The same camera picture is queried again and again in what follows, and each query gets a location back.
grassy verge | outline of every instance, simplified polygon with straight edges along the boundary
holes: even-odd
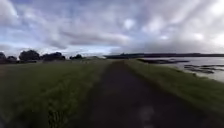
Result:
[[[0,115],[32,127],[65,127],[78,119],[83,102],[108,61],[0,66]]]
[[[126,63],[148,80],[200,107],[215,120],[224,118],[224,83],[197,77],[174,68],[149,65],[136,60]]]

tree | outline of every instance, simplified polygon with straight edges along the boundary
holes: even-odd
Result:
[[[60,52],[55,52],[51,54],[44,54],[41,56],[41,59],[44,61],[53,61],[53,60],[65,60],[65,56],[63,56]]]
[[[5,63],[6,61],[6,56],[3,52],[0,52],[0,63]]]
[[[75,59],[82,59],[82,55],[77,54],[77,55],[75,56]]]
[[[69,57],[70,60],[74,60],[74,59],[82,59],[82,58],[83,58],[83,57],[82,57],[82,55],[80,55],[80,54],[77,54],[77,55],[74,56],[74,57],[73,57],[73,56],[70,56],[70,57]]]
[[[22,61],[39,60],[40,54],[35,50],[23,51],[20,53],[19,59]]]
[[[6,60],[8,63],[15,63],[17,58],[15,56],[8,56]]]

distant hill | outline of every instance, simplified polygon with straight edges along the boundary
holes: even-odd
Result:
[[[159,57],[224,57],[224,54],[202,54],[202,53],[134,53],[107,55],[107,59],[129,59],[129,58],[159,58]]]

water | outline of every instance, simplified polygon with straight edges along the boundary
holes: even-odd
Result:
[[[177,64],[162,64],[169,67],[175,67],[180,70],[187,71],[184,65],[224,65],[224,58],[222,57],[172,57],[172,58],[144,58],[146,60],[156,60],[156,59],[175,59],[175,60],[187,60],[190,62],[177,63]],[[224,82],[224,71],[214,71],[214,74],[198,73],[194,72],[198,76],[208,77],[210,79],[218,80]]]

cloud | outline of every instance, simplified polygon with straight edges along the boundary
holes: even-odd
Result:
[[[0,40],[67,52],[75,46],[96,52],[101,46],[120,52],[223,52],[222,6],[222,0],[0,0],[0,24],[19,22],[0,26]]]
[[[0,0],[0,25],[15,24],[18,14],[9,0]]]

